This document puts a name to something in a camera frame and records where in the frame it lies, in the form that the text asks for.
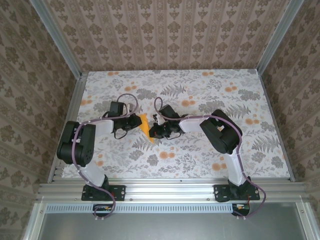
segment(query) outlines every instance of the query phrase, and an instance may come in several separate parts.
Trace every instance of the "purple cable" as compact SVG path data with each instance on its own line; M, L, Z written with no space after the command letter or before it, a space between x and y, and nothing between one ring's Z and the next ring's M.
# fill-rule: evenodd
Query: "purple cable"
M247 177L247 175L245 174L244 166L243 166L243 164L242 164L242 160L241 160L240 153L239 153L239 151L240 151L240 146L241 146L241 143L242 143L242 136L241 136L241 133L239 132L239 130L236 128L236 126L233 125L233 124L232 124L231 122L229 122L228 120L225 120L225 119L222 118L222 117L212 116L212 115L186 116L186 117L180 117L180 118L170 118L170 117L163 116L163 115L161 114L161 112L159 112L159 110L158 110L157 107L156 107L156 102L157 102L158 99L160 99L160 101L161 101L161 107L160 107L160 109L162 108L164 101L163 101L162 98L159 97L159 96L157 96L157 97L154 99L153 106L154 106L154 109L155 109L156 113L159 114L159 116L160 116L160 117L163 117L164 119L172 120L172 121L179 121L179 120L186 120L186 119L213 118L213 119L218 119L218 120L221 120L221 121L225 122L226 124L230 125L230 126L236 131L236 133L237 133L238 136L239 136L239 144L238 144L235 152L236 152L236 156L237 156L237 158L238 158L239 164L240 164L241 173L242 173L242 175L244 176L244 178L245 178L251 185L253 185L254 187L258 188L261 192L263 192L263 195L264 195L264 196L263 196L263 200L262 200L261 204L259 205L259 207L258 207L254 212L250 213L249 215L243 216L241 213L239 213L239 212L237 212L237 211L234 211L234 212L235 212L236 214L242 216L243 218L249 218L249 217L255 215L255 214L260 210L260 208L264 205L264 203L265 203L265 201L266 201L266 198L267 198L267 194L266 194L266 192L265 192L260 186L258 186L257 184L253 183L253 182Z
M138 105L138 99L136 98L136 96L134 96L134 95L131 94L131 93L123 93L123 94L121 94L121 95L117 98L116 101L118 102L119 99L120 99L122 96L126 96L126 95L132 96L132 97L134 98L134 100L135 100L135 108L134 108L134 110L133 110L132 112L129 112L128 114L123 115L123 116L100 117L100 118L96 118L96 119L92 119L92 120L89 120L89 121L84 121L84 122L82 122L82 123L78 126L78 128L76 129L76 131L75 131L75 133L74 133L74 138L73 138L73 143L72 143L72 149L71 149L72 163L74 164L74 166L75 166L75 168L77 169L79 175L84 179L84 181L86 182L86 184L89 184L89 185L91 185L92 187L94 187L95 189L98 189L98 190L100 190L100 191L105 192L106 194L108 194L108 195L111 197L112 202L113 202L113 205L112 205L112 209L111 209L111 211L109 212L109 214L108 214L107 216L105 216L106 218L108 218L108 217L113 213L113 211L115 210L115 208L116 208L116 200L115 200L114 196L112 196L112 194L111 194L109 191L107 191L107 190L105 190L105 189L103 189L103 188L101 188L101 187L93 184L89 179L86 178L86 176L84 176L84 175L82 174L81 169L80 169L79 165L78 165L77 162L76 162L76 155L75 155L76 141L77 141L77 139L78 139L78 135L79 135L79 132L80 132L81 128L82 128L84 125L86 125L86 124L96 123L96 122L100 122L100 121L104 121L104 120L123 119L123 118L126 118L126 117L134 114L134 113L138 110L138 106L139 106L139 105ZM104 207L104 206L99 206L99 207L96 207L96 208L94 209L94 213L93 213L93 214L94 214L94 216L96 217L96 219L99 219L99 218L100 218L100 219L104 219L104 217L98 217L97 214L96 214L97 209L98 209L98 208L103 208L103 207Z

